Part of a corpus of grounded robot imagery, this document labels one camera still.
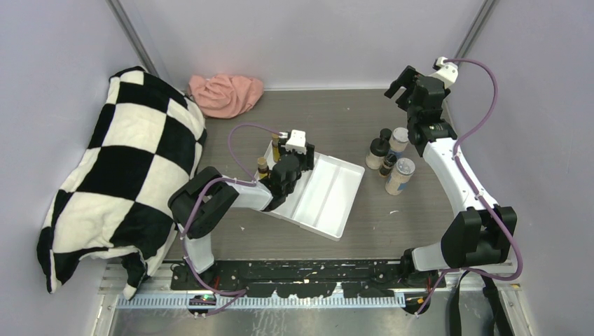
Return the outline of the yellow label bottle taped cap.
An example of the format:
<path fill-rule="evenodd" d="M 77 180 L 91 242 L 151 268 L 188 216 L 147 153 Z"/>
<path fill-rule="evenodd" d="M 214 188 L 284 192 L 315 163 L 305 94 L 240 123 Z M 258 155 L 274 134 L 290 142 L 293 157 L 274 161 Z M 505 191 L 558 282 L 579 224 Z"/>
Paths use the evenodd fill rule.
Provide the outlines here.
<path fill-rule="evenodd" d="M 265 179 L 270 175 L 270 168 L 268 161 L 265 157 L 259 157 L 257 159 L 257 177 L 258 180 Z"/>

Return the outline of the black lid handled spice jar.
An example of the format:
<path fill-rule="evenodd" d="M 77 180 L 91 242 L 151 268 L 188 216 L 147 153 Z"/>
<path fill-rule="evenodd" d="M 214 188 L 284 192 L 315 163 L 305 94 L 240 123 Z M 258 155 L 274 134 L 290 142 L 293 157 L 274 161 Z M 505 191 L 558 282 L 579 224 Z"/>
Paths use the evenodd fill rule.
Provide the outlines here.
<path fill-rule="evenodd" d="M 366 156 L 367 167 L 372 170 L 378 170 L 382 166 L 384 157 L 388 154 L 389 149 L 390 144 L 388 140 L 380 137 L 372 140 Z"/>

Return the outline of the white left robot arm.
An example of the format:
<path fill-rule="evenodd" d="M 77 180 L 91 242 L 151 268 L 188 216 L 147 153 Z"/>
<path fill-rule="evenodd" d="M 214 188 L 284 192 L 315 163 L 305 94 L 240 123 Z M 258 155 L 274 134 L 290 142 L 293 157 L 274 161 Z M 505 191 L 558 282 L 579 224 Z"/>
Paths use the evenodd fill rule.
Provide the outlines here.
<path fill-rule="evenodd" d="M 254 182 L 240 181 L 206 167 L 170 197 L 167 205 L 180 225 L 188 280 L 199 290 L 215 279 L 210 233 L 229 209 L 270 212 L 292 198 L 305 172 L 315 167 L 315 145 L 283 134 L 277 141 L 279 160 Z"/>

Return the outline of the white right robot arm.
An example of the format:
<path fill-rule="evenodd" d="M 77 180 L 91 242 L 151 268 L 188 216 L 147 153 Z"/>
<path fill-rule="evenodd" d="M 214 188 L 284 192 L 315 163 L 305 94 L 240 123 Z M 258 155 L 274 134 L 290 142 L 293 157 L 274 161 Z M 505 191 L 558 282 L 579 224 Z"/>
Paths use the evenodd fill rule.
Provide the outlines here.
<path fill-rule="evenodd" d="M 453 221 L 435 244 L 410 248 L 400 261 L 400 278 L 418 287 L 428 272 L 503 263 L 509 256 L 510 238 L 517 215 L 512 207 L 500 206 L 475 181 L 457 145 L 458 136 L 441 115 L 443 101 L 457 79 L 457 66 L 434 66 L 429 76 L 407 66 L 384 95 L 397 97 L 396 104 L 407 113 L 408 140 L 434 170 L 453 209 Z"/>

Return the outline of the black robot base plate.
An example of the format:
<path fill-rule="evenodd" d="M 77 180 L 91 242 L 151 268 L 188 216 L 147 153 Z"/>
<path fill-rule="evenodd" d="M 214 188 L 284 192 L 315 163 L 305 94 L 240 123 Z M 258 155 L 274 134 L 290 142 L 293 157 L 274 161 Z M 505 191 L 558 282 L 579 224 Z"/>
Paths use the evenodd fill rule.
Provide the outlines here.
<path fill-rule="evenodd" d="M 387 298 L 396 289 L 428 292 L 435 271 L 405 274 L 398 260 L 218 260 L 196 279 L 186 263 L 171 266 L 171 288 L 196 291 L 213 288 L 248 298 Z"/>

